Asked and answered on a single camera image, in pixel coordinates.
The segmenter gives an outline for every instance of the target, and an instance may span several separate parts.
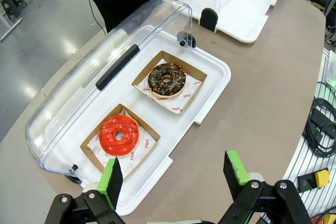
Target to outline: black handle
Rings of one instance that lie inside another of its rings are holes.
[[[134,44],[131,46],[103,75],[99,78],[99,80],[96,82],[96,87],[98,90],[103,90],[107,84],[109,84],[110,81],[113,80],[113,78],[123,69],[124,66],[128,62],[130,62],[131,59],[137,53],[140,52],[140,48]]]

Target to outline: yellow object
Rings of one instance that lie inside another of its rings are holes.
[[[336,215],[324,215],[322,217],[323,224],[333,224],[336,220]]]
[[[316,184],[318,188],[322,188],[329,183],[329,172],[328,170],[322,170],[315,173]]]

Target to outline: brown paper box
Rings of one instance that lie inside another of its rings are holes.
[[[150,136],[157,142],[160,139],[160,135],[157,134],[157,132],[155,130],[153,130],[148,124],[146,124],[140,117],[138,117],[136,114],[134,114],[132,111],[130,111],[128,108],[126,108],[124,105],[122,104],[118,104],[98,125],[96,128],[94,128],[94,130],[88,135],[88,137],[84,140],[84,142],[80,145],[81,150],[84,152],[84,154],[87,156],[87,158],[94,164],[94,166],[101,172],[104,171],[104,166],[99,162],[99,160],[97,159],[97,157],[94,155],[94,153],[92,152],[92,150],[88,147],[89,142],[91,141],[91,139],[97,135],[100,131],[100,128],[103,124],[103,122],[105,122],[109,117],[113,116],[113,115],[119,115],[121,113],[122,110],[126,110],[127,113],[130,115],[130,117],[132,117],[139,126],[143,127],[145,131],[147,131]]]
[[[200,71],[199,69],[193,67],[192,65],[188,64],[187,62],[179,59],[178,57],[175,57],[165,51],[160,51],[145,67],[144,69],[139,73],[139,75],[135,78],[135,80],[132,82],[132,86],[139,85],[139,83],[142,82],[142,80],[149,74],[152,69],[160,62],[161,59],[164,59],[166,62],[169,63],[175,63],[176,65],[179,65],[184,72],[189,74],[191,77],[201,81],[201,85],[197,88],[191,99],[188,101],[188,103],[184,106],[182,111],[186,110],[186,108],[192,103],[194,98],[197,96],[198,91],[200,90],[201,86],[203,85],[203,82],[205,81],[207,74]]]

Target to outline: concrete floor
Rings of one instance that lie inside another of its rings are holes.
[[[100,29],[88,0],[25,1],[23,22],[0,43],[0,142],[37,92]]]

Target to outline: red icing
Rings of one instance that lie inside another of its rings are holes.
[[[124,137],[116,139],[116,132],[122,131]],[[129,154],[139,140],[139,128],[135,120],[125,115],[114,115],[108,118],[99,131],[99,141],[103,150],[112,156]]]

